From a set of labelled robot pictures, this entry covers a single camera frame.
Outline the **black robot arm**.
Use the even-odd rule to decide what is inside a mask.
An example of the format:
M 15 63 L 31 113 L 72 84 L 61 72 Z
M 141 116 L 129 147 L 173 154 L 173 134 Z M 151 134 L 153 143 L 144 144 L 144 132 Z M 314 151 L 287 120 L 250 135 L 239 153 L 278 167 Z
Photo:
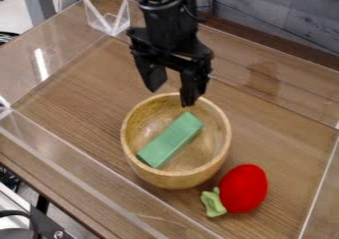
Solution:
M 145 27 L 131 27 L 127 36 L 136 68 L 147 89 L 167 81 L 167 68 L 180 73 L 181 106 L 192 106 L 205 93 L 212 72 L 212 50 L 199 41 L 201 19 L 196 0 L 140 0 Z

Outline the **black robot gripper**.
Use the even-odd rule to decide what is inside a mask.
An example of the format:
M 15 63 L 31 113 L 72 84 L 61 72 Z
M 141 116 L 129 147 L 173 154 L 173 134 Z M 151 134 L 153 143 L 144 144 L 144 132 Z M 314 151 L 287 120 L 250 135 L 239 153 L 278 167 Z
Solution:
M 165 67 L 180 72 L 181 106 L 192 106 L 211 79 L 212 50 L 197 38 L 196 5 L 140 4 L 145 27 L 131 27 L 131 53 L 147 89 L 155 92 L 167 81 Z

